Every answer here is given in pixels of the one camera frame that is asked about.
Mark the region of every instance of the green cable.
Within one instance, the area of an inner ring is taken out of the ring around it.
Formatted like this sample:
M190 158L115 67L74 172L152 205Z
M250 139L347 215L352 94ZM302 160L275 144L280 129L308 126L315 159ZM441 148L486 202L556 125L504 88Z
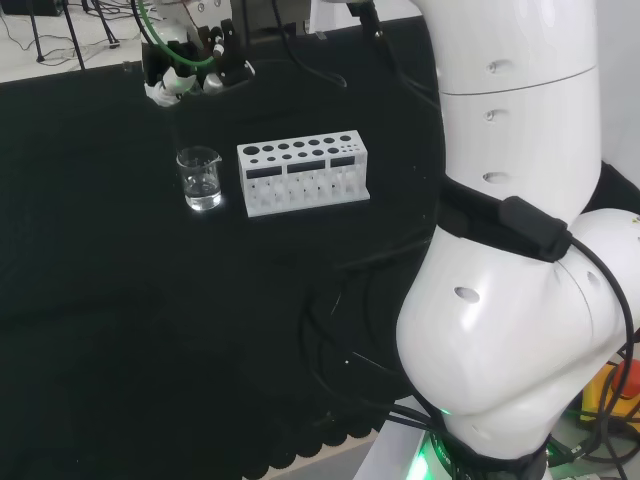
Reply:
M142 17L142 21L144 21L144 24L147 26L149 33L151 34L153 39L156 41L160 49L164 53L172 57L174 60L180 63L184 63L185 65L189 65L190 67L196 67L196 68L204 67L205 65L209 65L211 62L214 61L213 57L209 57L206 60L202 60L200 62L194 62L193 60L187 60L186 58L178 55L176 52L171 50L167 45L165 45L165 43L162 41L160 36L153 29L153 25L151 25L151 21L149 20L149 17L147 15L147 10L144 8L144 0L138 0L138 9L140 10L140 16Z

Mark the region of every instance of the test tube rack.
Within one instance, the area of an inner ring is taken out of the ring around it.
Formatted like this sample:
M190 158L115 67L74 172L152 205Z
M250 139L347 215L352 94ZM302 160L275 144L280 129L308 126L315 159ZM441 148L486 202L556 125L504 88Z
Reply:
M238 163L249 217L370 198L355 130L239 145Z

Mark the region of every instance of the water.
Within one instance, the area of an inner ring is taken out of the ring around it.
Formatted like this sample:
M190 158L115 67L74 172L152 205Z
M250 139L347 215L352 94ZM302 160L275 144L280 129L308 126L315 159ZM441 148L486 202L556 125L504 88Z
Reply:
M220 182L213 173L199 173L187 177L184 183L184 198L194 210L202 212L220 205Z

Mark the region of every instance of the metal stand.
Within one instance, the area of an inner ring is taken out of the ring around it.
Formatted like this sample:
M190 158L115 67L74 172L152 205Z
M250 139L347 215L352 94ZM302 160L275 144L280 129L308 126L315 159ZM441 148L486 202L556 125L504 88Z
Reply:
M44 62L44 56L42 56L42 50L40 49L40 37L38 36L38 27L36 27L36 17L33 15L33 3L32 0L27 0L27 9L29 10L29 17L31 18L31 27L33 27L33 38L36 41L36 50L38 50L38 58L36 62Z
M100 6L100 0L92 0L92 3L96 11L98 12L98 16L100 17L100 20L102 21L102 26L104 27L104 31L107 33L107 40L109 40L109 43L111 44L109 48L118 47L120 43L118 42L118 39L109 28L109 25L107 25L107 21L104 19L104 15L102 14L102 7Z
M78 63L80 63L80 70L84 70L84 62L82 61L82 54L80 53L80 46L78 45L78 39L76 38L76 32L73 29L73 22L69 15L68 0L62 0L62 9L64 10L64 16L67 18L67 25L69 25L69 33L71 34L71 40L73 41L73 47L78 55Z

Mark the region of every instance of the yellow object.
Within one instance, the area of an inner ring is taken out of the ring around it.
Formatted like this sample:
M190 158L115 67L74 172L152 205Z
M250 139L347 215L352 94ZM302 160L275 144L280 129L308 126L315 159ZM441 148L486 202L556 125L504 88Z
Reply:
M613 365L605 365L602 367L602 370L598 372L598 374L593 377L593 380L589 382L589 384L584 388L584 392L582 392L582 409L586 412L598 413L598 404L600 403L600 398L602 396L602 389L604 388L604 384L607 381L607 376L609 376L609 372L613 370ZM611 388L607 392L607 401L605 402L605 408L611 399L613 392ZM624 417L628 414L633 407L638 403L638 398L632 398L631 400L625 400L621 398L616 403L615 408L613 409L612 415L615 417ZM640 412L636 413L633 418L640 418ZM580 420L583 422L588 422L593 420L593 417L585 417L581 416ZM633 423L631 424L633 428L635 428L638 432L640 432L640 424Z

